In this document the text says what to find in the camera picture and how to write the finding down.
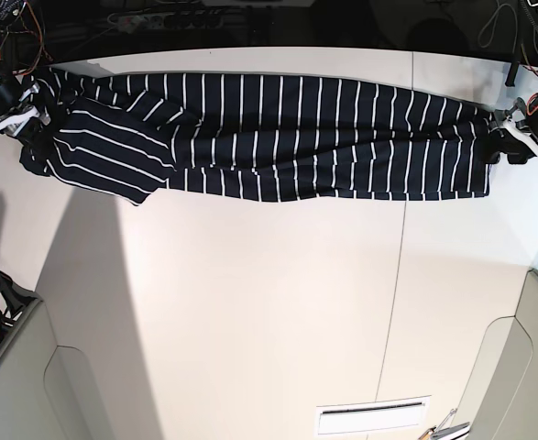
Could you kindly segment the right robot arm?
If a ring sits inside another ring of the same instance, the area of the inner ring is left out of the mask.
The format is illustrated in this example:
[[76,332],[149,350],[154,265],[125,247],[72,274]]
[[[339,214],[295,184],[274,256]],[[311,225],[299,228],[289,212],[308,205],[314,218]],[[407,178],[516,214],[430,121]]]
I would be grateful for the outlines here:
[[[32,37],[37,53],[24,66],[16,59],[20,37]],[[50,124],[49,87],[33,77],[45,55],[44,29],[31,1],[0,1],[0,135],[27,144]]]

